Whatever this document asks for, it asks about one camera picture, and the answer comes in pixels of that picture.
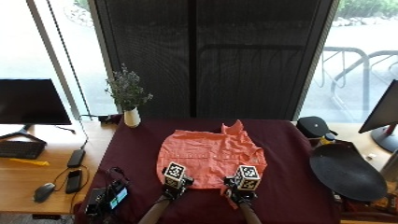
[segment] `computer monitor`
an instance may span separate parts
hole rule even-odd
[[[31,125],[71,124],[63,101],[49,78],[0,79],[0,123],[24,124],[19,132],[0,136],[0,139],[24,135],[37,141],[43,140],[28,134]]]
[[[398,81],[393,80],[389,88],[373,108],[359,133],[371,130],[374,142],[387,151],[398,149],[398,136],[394,129],[398,123]]]

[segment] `apriltag cube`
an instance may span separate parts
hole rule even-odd
[[[182,185],[185,167],[174,162],[170,162],[164,172],[164,185],[180,189]]]
[[[256,190],[260,184],[260,175],[254,166],[240,165],[236,174],[237,190]]]

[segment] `black curtain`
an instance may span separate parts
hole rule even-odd
[[[96,0],[142,117],[293,119],[331,0]]]

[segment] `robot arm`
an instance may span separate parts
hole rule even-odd
[[[252,208],[252,200],[256,196],[256,188],[260,184],[260,176],[254,166],[238,166],[234,176],[224,177],[224,185],[228,187],[225,196],[233,201],[245,216],[248,224],[261,224]]]
[[[164,184],[162,194],[154,205],[146,212],[138,224],[156,224],[168,205],[182,195],[188,186],[192,186],[194,179],[185,175],[185,167],[170,162],[162,170]]]

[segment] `keyboard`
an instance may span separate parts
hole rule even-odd
[[[43,152],[47,143],[23,142],[23,141],[1,141],[0,157],[17,159],[36,159]]]

